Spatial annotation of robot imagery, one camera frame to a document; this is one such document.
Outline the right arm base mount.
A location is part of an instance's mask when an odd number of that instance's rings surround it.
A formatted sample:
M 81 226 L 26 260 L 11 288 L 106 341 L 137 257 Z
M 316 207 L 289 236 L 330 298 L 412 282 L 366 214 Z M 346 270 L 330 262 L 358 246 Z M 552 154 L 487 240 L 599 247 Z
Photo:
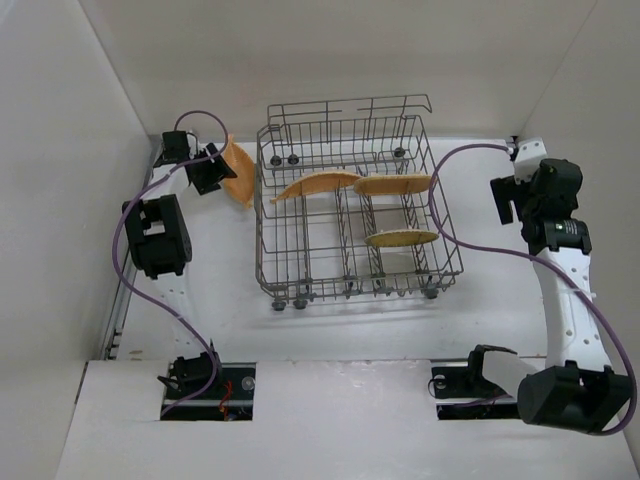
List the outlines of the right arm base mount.
M 434 362 L 429 394 L 438 420 L 519 420 L 516 401 L 494 383 L 471 373 L 464 362 Z

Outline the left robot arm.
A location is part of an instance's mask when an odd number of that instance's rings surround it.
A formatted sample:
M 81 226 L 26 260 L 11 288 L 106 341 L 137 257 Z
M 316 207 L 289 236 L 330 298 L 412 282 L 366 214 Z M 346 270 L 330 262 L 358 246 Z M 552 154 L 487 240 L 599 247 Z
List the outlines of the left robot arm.
M 157 181 L 174 166 L 192 159 L 194 164 L 177 170 L 161 186 L 145 194 L 125 221 L 135 267 L 155 285 L 161 302 L 189 324 L 173 328 L 178 356 L 168 375 L 159 378 L 169 391 L 184 395 L 203 388 L 218 376 L 221 365 L 213 343 L 203 344 L 193 334 L 199 326 L 188 282 L 193 249 L 179 196 L 189 188 L 203 196 L 219 190 L 223 180 L 237 177 L 215 144 L 204 145 L 191 132 L 173 130 L 162 134 L 162 151 L 153 165 L 151 179 Z

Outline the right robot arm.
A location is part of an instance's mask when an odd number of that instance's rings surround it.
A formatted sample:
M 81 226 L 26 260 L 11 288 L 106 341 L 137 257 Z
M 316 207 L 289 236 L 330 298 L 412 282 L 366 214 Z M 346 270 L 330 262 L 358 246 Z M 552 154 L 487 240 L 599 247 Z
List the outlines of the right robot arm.
M 502 223 L 522 223 L 527 259 L 544 306 L 546 363 L 537 370 L 504 347 L 478 346 L 481 377 L 516 401 L 527 424 L 594 436 L 615 433 L 610 422 L 636 394 L 631 374 L 614 371 L 603 346 L 604 326 L 590 289 L 591 242 L 573 219 L 582 186 L 580 168 L 562 159 L 518 162 L 491 189 Z

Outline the round woven plate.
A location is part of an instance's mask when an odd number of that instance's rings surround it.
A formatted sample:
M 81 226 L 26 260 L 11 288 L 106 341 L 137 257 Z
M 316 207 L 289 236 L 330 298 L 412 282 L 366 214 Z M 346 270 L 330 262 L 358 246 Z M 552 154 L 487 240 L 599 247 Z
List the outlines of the round woven plate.
M 428 190 L 431 181 L 426 174 L 368 176 L 357 180 L 353 189 L 361 196 L 416 194 Z
M 376 248 L 396 248 L 431 243 L 438 238 L 437 233 L 428 230 L 399 229 L 369 235 L 365 238 L 365 244 Z

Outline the fish-shaped woven plate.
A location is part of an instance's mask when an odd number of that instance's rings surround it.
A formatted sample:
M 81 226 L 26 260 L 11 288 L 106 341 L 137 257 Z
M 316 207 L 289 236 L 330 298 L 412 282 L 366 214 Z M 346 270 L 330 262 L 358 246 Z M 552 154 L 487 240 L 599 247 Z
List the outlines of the fish-shaped woven plate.
M 345 170 L 325 170 L 308 174 L 293 181 L 272 198 L 271 202 L 277 203 L 281 200 L 335 191 L 352 186 L 360 179 L 363 179 L 363 176 Z
M 255 163 L 251 156 L 234 139 L 228 135 L 228 146 L 223 151 L 227 165 L 235 173 L 233 178 L 223 180 L 225 192 L 243 208 L 253 204 L 255 192 Z

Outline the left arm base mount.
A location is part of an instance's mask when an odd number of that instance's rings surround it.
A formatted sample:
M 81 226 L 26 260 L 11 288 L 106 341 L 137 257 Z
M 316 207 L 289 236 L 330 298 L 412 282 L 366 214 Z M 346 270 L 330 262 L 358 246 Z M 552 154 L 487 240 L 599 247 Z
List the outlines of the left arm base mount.
M 158 376 L 164 387 L 160 408 L 162 421 L 233 422 L 253 419 L 257 365 L 224 363 L 206 391 L 186 401 L 185 396 L 200 390 L 211 377 L 206 356 L 176 360 L 168 373 Z

